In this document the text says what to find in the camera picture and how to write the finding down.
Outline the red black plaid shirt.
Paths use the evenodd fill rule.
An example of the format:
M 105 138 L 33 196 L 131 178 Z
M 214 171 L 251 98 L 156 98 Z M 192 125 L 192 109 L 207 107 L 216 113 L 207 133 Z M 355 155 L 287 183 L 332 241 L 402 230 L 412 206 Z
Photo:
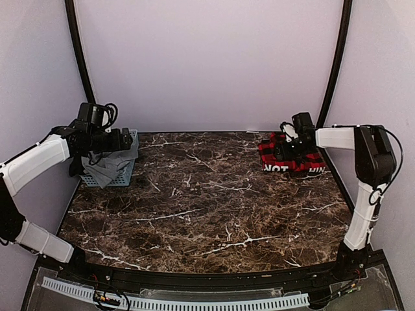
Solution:
M 258 144 L 264 172 L 321 174 L 326 164 L 317 149 L 297 154 L 283 132 L 272 132 Z

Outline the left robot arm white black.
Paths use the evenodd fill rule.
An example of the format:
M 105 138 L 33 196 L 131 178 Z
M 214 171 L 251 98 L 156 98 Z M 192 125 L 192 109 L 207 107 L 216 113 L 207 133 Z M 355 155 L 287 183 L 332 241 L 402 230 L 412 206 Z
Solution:
M 71 243 L 28 221 L 16 207 L 14 196 L 50 168 L 89 153 L 132 150 L 137 134 L 128 128 L 88 133 L 69 126 L 57 126 L 40 142 L 1 163 L 1 243 L 19 244 L 39 255 L 66 264 L 66 272 L 77 282 L 91 278 L 91 267 L 80 258 Z

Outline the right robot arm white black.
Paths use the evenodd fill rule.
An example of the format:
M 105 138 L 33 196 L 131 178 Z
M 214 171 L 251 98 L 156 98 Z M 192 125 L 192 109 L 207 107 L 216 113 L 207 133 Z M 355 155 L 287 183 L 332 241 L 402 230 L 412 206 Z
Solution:
M 373 124 L 334 125 L 330 128 L 316 129 L 313 125 L 294 126 L 283 122 L 280 128 L 288 136 L 286 145 L 289 150 L 296 154 L 310 147 L 354 151 L 359 189 L 351 224 L 343 244 L 352 252 L 364 249 L 378 221 L 383 196 L 403 164 L 403 159 L 396 161 L 389 138 L 392 137 L 396 141 L 400 156 L 403 156 L 400 140 L 390 130 Z

